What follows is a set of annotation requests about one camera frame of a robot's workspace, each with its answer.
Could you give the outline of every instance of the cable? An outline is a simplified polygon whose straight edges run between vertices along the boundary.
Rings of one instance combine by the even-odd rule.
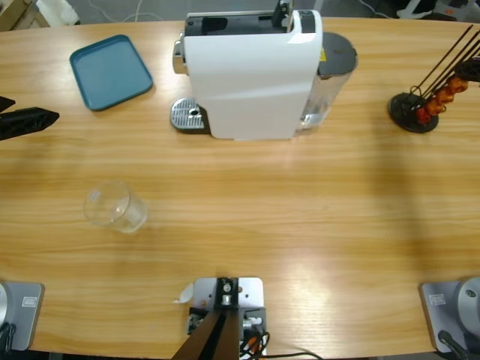
[[[98,7],[97,5],[93,5],[92,0],[88,0],[88,5],[90,5],[91,8],[94,8],[96,11],[100,11],[100,13],[111,23],[119,23],[118,20],[113,19],[108,13],[106,13],[104,9]]]
[[[136,5],[135,11],[135,23],[138,23],[138,13],[140,12],[140,6],[142,6],[143,0],[139,0],[138,4]]]
[[[126,22],[128,19],[131,19],[132,17],[136,16],[136,14],[132,14],[132,15],[129,15],[127,17],[125,17],[121,22],[124,23]],[[142,17],[145,17],[145,16],[150,16],[150,17],[154,17],[155,19],[157,20],[160,20],[160,21],[163,21],[163,19],[161,17],[159,17],[156,13],[139,13],[138,16],[142,16]]]
[[[363,0],[357,0],[360,4],[366,6],[367,8],[369,8],[375,15],[379,15],[381,17],[386,17],[387,19],[393,19],[393,17],[390,17],[388,15],[385,15],[384,13],[379,13],[377,11],[375,11],[375,9],[373,7],[371,7],[369,4],[367,4],[365,1]]]
[[[240,345],[240,359],[243,359],[244,356],[250,356],[246,358],[247,360],[256,360],[256,359],[281,359],[281,358],[294,358],[296,356],[311,356],[316,360],[323,360],[314,352],[302,351],[302,352],[293,352],[291,354],[279,354],[279,355],[263,355],[263,351],[266,349],[270,341],[270,333],[264,332],[260,333],[257,329],[250,330],[251,336],[245,338]]]
[[[310,351],[294,352],[292,354],[281,354],[281,355],[255,355],[252,359],[279,359],[279,358],[293,358],[295,356],[312,356],[314,359],[323,360],[316,353]]]
[[[111,23],[124,23],[126,22],[127,20],[131,19],[132,17],[135,17],[135,23],[138,22],[138,17],[140,16],[150,16],[150,17],[154,17],[155,19],[157,20],[160,20],[162,21],[163,19],[161,17],[159,17],[156,13],[140,13],[140,7],[142,6],[142,3],[143,3],[143,0],[139,0],[138,1],[138,4],[136,5],[136,11],[134,14],[132,15],[129,15],[127,17],[125,17],[122,21],[119,21],[117,19],[113,19],[104,9],[102,9],[101,7],[98,7],[97,5],[93,4],[92,3],[92,0],[88,0],[88,5],[90,5],[91,8],[94,8],[96,11],[99,11],[104,17],[105,19],[107,19],[108,21],[110,21]]]

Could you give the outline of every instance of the blue tray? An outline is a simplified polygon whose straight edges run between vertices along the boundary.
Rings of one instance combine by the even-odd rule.
[[[116,35],[78,49],[70,56],[83,101],[103,110],[147,92],[152,76],[125,35]]]

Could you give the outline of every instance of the empty glass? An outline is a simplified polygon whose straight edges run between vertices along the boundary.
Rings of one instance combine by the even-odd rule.
[[[146,222],[148,210],[123,181],[105,181],[90,190],[83,206],[90,223],[133,233]]]

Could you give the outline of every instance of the glass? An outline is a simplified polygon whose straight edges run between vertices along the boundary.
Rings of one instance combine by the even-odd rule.
[[[105,181],[90,190],[83,211],[87,220],[100,227],[133,233],[146,222],[146,205],[123,181]]]
[[[301,114],[298,132],[316,128],[323,122],[356,66],[357,53],[352,44],[339,34],[323,33],[322,56],[310,96]]]

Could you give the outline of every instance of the wooden table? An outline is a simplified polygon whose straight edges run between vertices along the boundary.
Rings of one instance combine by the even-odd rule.
[[[359,66],[321,130],[291,141],[184,135],[170,105],[181,22],[0,34],[0,95],[61,118],[0,142],[0,278],[45,284],[36,350],[169,357],[207,276],[265,283],[270,353],[326,358],[431,351],[419,285],[480,272],[480,121],[475,86],[439,127],[407,133],[386,104],[419,83],[466,24],[325,19]],[[154,77],[148,93],[84,106],[68,58],[128,35]],[[86,192],[130,183],[150,208],[134,235],[87,223]]]

